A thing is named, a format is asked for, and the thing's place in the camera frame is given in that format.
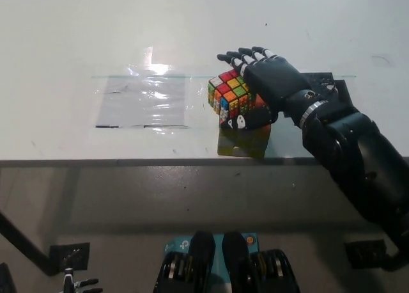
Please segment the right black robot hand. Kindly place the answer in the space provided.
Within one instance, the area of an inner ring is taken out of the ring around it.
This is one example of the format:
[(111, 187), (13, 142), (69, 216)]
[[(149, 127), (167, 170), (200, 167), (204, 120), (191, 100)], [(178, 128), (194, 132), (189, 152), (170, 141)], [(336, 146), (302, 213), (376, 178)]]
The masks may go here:
[(262, 128), (276, 122), (280, 112), (301, 126), (309, 113), (327, 103), (292, 64), (266, 48), (239, 48), (219, 54), (217, 59), (229, 63), (243, 78), (249, 92), (265, 103), (243, 115), (223, 119), (220, 122), (223, 129)]

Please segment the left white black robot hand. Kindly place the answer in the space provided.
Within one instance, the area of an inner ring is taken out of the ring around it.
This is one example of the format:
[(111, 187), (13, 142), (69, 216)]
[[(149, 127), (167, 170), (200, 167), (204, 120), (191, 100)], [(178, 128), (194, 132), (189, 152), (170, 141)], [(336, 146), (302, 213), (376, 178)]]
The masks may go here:
[(74, 269), (66, 268), (64, 270), (63, 290), (62, 293), (101, 293), (103, 288), (95, 287), (99, 280), (91, 278), (82, 281), (74, 280)]

